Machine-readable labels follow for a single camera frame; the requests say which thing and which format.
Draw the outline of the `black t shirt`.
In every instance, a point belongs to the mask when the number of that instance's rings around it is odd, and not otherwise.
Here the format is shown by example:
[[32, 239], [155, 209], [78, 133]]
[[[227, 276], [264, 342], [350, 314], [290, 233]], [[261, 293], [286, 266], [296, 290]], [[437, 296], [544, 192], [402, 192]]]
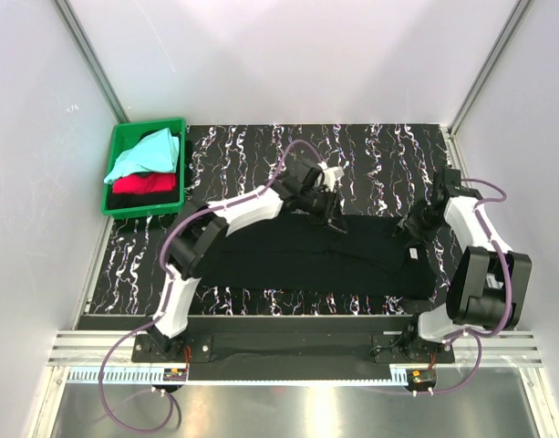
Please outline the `black t shirt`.
[[433, 295], [437, 276], [424, 246], [397, 217], [347, 214], [344, 233], [304, 214], [281, 214], [231, 234], [206, 287], [287, 289], [334, 295]]

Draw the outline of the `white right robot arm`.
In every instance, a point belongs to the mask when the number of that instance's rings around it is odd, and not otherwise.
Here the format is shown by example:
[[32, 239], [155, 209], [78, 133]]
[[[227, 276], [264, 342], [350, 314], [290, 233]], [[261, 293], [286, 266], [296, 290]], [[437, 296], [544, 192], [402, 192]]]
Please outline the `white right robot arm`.
[[490, 338], [517, 326], [529, 284], [532, 260], [502, 239], [486, 213], [507, 193], [491, 182], [462, 178], [457, 169], [436, 172], [432, 192], [401, 217], [394, 235], [409, 247], [427, 245], [441, 227], [457, 237], [461, 259], [440, 307], [416, 316], [413, 330], [401, 339], [404, 356], [422, 361], [435, 345], [456, 338]]

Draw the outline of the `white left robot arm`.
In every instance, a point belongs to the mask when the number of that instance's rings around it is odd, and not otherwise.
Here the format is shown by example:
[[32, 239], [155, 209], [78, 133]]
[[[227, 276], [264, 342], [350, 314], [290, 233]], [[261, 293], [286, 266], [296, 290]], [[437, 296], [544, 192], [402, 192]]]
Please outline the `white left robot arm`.
[[166, 361], [176, 360], [183, 353], [181, 334], [188, 328], [195, 290], [214, 268], [224, 241], [232, 233], [296, 210], [343, 232], [345, 228], [337, 222], [341, 210], [336, 190], [343, 175], [340, 166], [303, 162], [230, 200], [186, 202], [159, 255], [165, 280], [160, 304], [147, 328], [152, 350]]

